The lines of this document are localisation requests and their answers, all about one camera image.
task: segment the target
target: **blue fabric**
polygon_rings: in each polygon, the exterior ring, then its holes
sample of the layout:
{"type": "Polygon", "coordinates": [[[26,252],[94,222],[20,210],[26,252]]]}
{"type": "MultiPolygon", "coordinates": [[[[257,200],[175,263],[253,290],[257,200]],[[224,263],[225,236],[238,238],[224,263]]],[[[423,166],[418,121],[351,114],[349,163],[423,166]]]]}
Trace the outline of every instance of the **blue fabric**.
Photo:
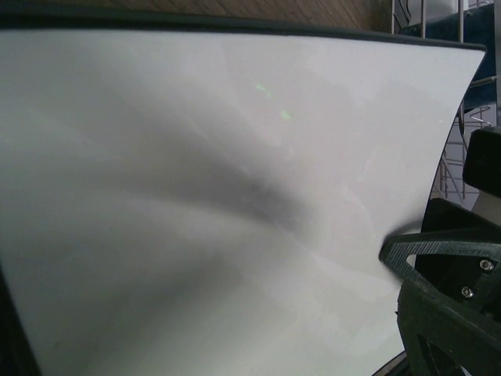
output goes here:
{"type": "MultiPolygon", "coordinates": [[[[445,41],[459,41],[459,21],[457,14],[441,20],[427,22],[426,38],[445,41]]],[[[421,36],[421,25],[404,27],[400,34],[421,36]]],[[[474,81],[496,74],[496,51],[494,48],[494,4],[467,10],[464,13],[464,41],[484,45],[485,58],[475,74],[474,81]]],[[[496,83],[470,88],[464,97],[466,111],[491,104],[496,101],[496,83]]]]}

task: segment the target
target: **black plastic part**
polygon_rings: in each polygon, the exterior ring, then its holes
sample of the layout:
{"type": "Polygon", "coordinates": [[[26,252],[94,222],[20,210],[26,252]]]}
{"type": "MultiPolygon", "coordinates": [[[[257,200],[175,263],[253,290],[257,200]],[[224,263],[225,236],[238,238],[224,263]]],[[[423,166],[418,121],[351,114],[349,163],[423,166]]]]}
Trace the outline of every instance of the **black plastic part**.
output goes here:
{"type": "Polygon", "coordinates": [[[501,374],[501,325],[429,285],[404,281],[398,329],[414,375],[501,374]]]}
{"type": "Polygon", "coordinates": [[[471,134],[464,163],[465,183],[501,198],[501,126],[478,129],[471,134]]]}
{"type": "Polygon", "coordinates": [[[2,273],[0,273],[0,375],[41,376],[2,273]]]}
{"type": "Polygon", "coordinates": [[[381,261],[404,280],[410,280],[423,286],[432,284],[408,262],[410,255],[451,255],[474,256],[494,262],[496,266],[489,273],[479,273],[474,284],[466,281],[463,286],[474,289],[474,297],[468,301],[472,307],[484,307],[491,293],[497,291],[497,281],[501,280],[501,232],[488,229],[450,230],[430,233],[418,233],[392,237],[386,242],[381,253],[381,261]]]}
{"type": "Polygon", "coordinates": [[[414,375],[463,376],[461,366],[474,376],[501,374],[500,227],[432,200],[422,232],[387,239],[380,260],[404,280],[398,328],[414,375]],[[480,267],[484,259],[492,269],[480,267]]]}

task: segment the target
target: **metal railing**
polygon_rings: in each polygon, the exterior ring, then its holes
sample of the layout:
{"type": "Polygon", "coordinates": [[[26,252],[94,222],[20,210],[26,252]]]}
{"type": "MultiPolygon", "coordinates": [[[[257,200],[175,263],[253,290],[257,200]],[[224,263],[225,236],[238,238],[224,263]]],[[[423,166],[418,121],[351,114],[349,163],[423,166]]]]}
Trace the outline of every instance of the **metal railing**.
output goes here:
{"type": "MultiPolygon", "coordinates": [[[[479,1],[476,0],[469,4],[469,7],[479,7],[483,5],[492,4],[489,1],[479,1]]],[[[463,0],[458,0],[458,42],[464,42],[464,3],[463,0]]],[[[427,30],[427,0],[421,0],[420,3],[420,36],[421,38],[426,38],[427,30]]],[[[391,1],[391,33],[395,34],[400,29],[404,23],[409,23],[411,14],[409,13],[409,7],[402,3],[402,0],[392,0],[391,1]]],[[[473,81],[470,87],[478,87],[480,85],[486,85],[493,83],[497,80],[497,76],[484,78],[481,80],[473,81]]],[[[469,135],[474,130],[474,128],[482,128],[485,126],[492,126],[491,122],[484,120],[484,115],[486,111],[491,110],[491,106],[479,107],[466,114],[464,113],[464,102],[460,104],[460,108],[456,115],[456,119],[452,124],[452,129],[449,134],[447,143],[445,144],[442,157],[439,162],[437,175],[435,176],[432,191],[440,194],[447,200],[455,201],[458,204],[464,205],[465,200],[469,198],[470,195],[478,195],[478,191],[465,184],[462,177],[462,170],[466,159],[469,135]],[[461,158],[453,158],[450,152],[452,147],[461,147],[460,155],[461,158]]]]}

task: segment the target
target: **glossy white surface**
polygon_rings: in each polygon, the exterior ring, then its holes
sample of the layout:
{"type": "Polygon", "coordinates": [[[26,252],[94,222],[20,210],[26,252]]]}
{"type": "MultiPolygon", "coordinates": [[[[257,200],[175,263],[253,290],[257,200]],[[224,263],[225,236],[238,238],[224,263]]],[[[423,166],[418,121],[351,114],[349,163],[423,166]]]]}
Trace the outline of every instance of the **glossy white surface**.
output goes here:
{"type": "Polygon", "coordinates": [[[44,374],[372,374],[402,350],[381,243],[482,55],[0,33],[2,266],[44,374]]]}

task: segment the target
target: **black edge trim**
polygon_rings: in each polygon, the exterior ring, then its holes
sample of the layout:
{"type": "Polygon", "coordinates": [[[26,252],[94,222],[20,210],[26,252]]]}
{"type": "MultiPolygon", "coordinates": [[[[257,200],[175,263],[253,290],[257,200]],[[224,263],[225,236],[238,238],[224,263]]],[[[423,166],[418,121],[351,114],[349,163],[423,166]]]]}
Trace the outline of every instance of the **black edge trim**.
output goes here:
{"type": "Polygon", "coordinates": [[[336,27],[302,25],[285,21],[246,20],[233,17],[137,12],[65,5],[0,4],[0,30],[53,28],[295,35],[486,50],[483,45],[422,39],[375,31],[367,32],[336,27]]]}

